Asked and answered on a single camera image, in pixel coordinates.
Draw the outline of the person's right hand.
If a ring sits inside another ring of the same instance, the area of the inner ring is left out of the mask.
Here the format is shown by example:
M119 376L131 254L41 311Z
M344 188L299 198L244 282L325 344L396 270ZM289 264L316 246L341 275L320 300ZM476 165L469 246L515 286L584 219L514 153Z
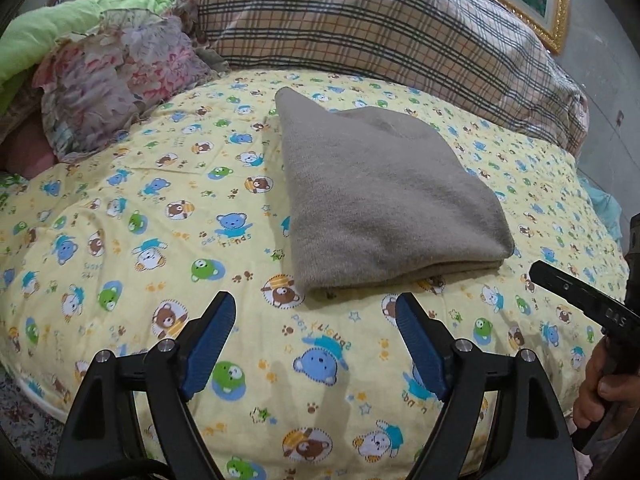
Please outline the person's right hand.
M639 409L639 377L631 375L605 375L608 360L608 338L603 337L594 347L586 366L585 380L579 387L574 403L573 419L578 428L587 428L604 416L602 402L619 403L620 409L603 431L602 438L615 437L625 431Z

